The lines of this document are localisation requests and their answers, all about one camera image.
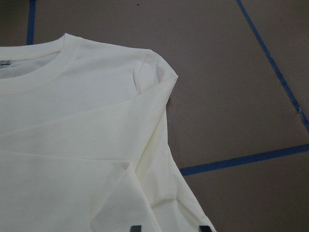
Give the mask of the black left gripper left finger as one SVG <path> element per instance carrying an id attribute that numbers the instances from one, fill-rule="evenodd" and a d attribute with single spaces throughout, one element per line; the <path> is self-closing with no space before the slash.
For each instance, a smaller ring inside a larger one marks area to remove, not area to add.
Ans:
<path id="1" fill-rule="evenodd" d="M 141 232 L 142 226 L 141 225 L 133 225 L 130 227 L 130 232 Z"/>

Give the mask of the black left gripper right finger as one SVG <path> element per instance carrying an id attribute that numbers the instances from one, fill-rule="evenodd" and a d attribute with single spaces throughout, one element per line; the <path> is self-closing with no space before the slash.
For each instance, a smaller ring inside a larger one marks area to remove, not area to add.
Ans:
<path id="1" fill-rule="evenodd" d="M 207 226 L 207 225 L 200 225 L 199 232 L 211 232 L 211 228 L 210 226 Z"/>

